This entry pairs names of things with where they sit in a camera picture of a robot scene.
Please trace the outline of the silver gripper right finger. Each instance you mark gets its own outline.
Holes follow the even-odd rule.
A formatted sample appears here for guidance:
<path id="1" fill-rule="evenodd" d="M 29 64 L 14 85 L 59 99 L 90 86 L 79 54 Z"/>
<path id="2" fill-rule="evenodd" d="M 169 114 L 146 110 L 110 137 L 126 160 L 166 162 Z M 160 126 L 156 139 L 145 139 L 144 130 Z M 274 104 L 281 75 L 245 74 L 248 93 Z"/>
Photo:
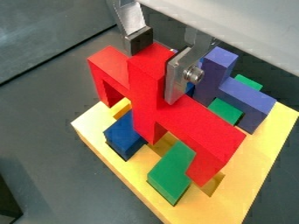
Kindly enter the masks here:
<path id="1" fill-rule="evenodd" d="M 196 85 L 204 76 L 198 59 L 220 43 L 209 34 L 192 27 L 185 28 L 186 46 L 165 62 L 164 100 L 173 104 L 184 95 L 186 84 Z"/>

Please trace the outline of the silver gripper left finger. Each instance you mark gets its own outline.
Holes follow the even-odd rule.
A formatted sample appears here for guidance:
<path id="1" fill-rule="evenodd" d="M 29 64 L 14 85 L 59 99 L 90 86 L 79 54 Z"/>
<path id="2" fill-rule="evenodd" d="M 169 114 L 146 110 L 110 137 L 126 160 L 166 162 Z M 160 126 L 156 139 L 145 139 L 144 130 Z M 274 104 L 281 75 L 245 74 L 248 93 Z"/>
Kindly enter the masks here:
<path id="1" fill-rule="evenodd" d="M 153 43 L 153 29 L 145 25 L 140 3 L 136 0 L 106 0 L 122 37 L 125 52 L 137 54 Z"/>

